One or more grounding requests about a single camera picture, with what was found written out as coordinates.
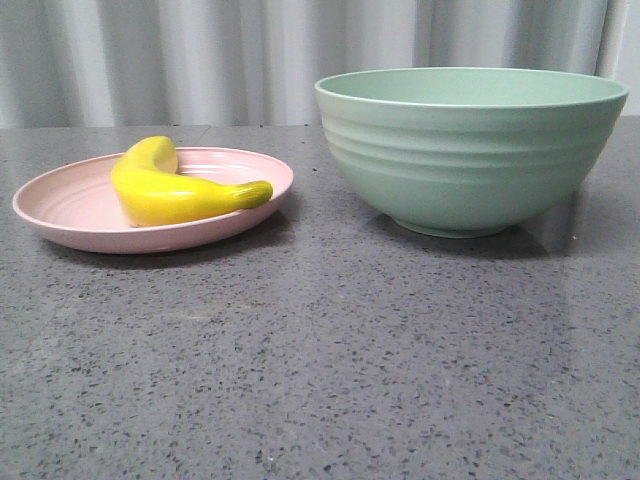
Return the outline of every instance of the yellow banana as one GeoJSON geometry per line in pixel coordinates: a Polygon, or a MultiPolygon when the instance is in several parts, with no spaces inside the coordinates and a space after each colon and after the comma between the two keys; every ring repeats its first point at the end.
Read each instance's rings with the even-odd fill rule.
{"type": "Polygon", "coordinates": [[[271,199],[266,180],[222,185],[179,175],[178,154],[168,137],[145,138],[111,170],[122,208],[135,226],[168,225],[255,208],[271,199]]]}

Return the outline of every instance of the bowl rim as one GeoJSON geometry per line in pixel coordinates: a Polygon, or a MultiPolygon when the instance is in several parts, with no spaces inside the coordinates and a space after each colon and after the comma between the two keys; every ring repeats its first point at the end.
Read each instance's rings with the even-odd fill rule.
{"type": "Polygon", "coordinates": [[[355,72],[340,73],[337,75],[331,75],[321,78],[314,84],[314,89],[318,94],[325,94],[327,96],[341,98],[344,100],[357,101],[366,104],[376,105],[394,105],[394,106],[408,106],[408,107],[429,107],[429,108],[441,108],[441,109],[472,109],[472,110],[522,110],[522,109],[540,109],[540,108],[561,108],[561,107],[575,107],[581,105],[593,105],[598,103],[606,103],[618,99],[626,99],[630,93],[630,88],[622,82],[617,80],[600,77],[597,75],[588,75],[584,73],[575,72],[563,72],[558,70],[545,70],[545,69],[531,69],[531,68],[505,68],[505,67],[404,67],[404,68],[383,68],[373,70],[361,70],[355,72]],[[427,102],[407,102],[398,100],[382,100],[375,98],[359,97],[355,95],[347,95],[344,93],[337,93],[328,90],[323,86],[324,83],[337,78],[357,77],[364,75],[374,75],[377,73],[393,73],[403,71],[492,71],[492,72],[518,72],[527,75],[553,75],[560,77],[573,77],[589,79],[589,81],[608,83],[614,87],[617,87],[620,91],[615,94],[601,96],[591,100],[582,101],[567,101],[567,102],[550,102],[550,103],[532,103],[532,104],[512,104],[512,105],[496,105],[496,104],[465,104],[465,103],[427,103],[427,102]]]}

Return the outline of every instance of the white curtain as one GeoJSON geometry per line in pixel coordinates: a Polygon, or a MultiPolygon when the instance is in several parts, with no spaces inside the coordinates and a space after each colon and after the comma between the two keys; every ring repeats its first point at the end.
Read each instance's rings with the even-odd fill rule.
{"type": "Polygon", "coordinates": [[[0,127],[318,123],[316,80],[376,68],[607,76],[607,14],[606,0],[0,0],[0,127]]]}

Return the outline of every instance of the bowl base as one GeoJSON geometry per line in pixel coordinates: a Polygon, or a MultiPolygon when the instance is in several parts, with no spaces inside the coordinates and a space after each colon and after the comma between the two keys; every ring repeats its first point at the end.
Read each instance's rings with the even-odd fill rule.
{"type": "Polygon", "coordinates": [[[423,235],[431,235],[433,237],[443,237],[443,238],[476,238],[476,237],[487,237],[489,235],[494,235],[498,232],[501,232],[506,227],[497,227],[497,228],[480,228],[473,230],[442,230],[439,228],[431,228],[426,227],[424,225],[416,225],[414,223],[405,222],[403,220],[398,220],[397,218],[393,219],[401,227],[404,227],[412,232],[421,233],[423,235]]]}

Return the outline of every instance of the green bowl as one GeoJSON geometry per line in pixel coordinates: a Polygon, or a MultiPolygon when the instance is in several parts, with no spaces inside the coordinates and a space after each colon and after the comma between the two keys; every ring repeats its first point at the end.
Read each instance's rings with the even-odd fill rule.
{"type": "Polygon", "coordinates": [[[629,90],[544,70],[410,68],[315,85],[332,156],[355,192],[400,225],[489,235],[578,188],[629,90]]]}

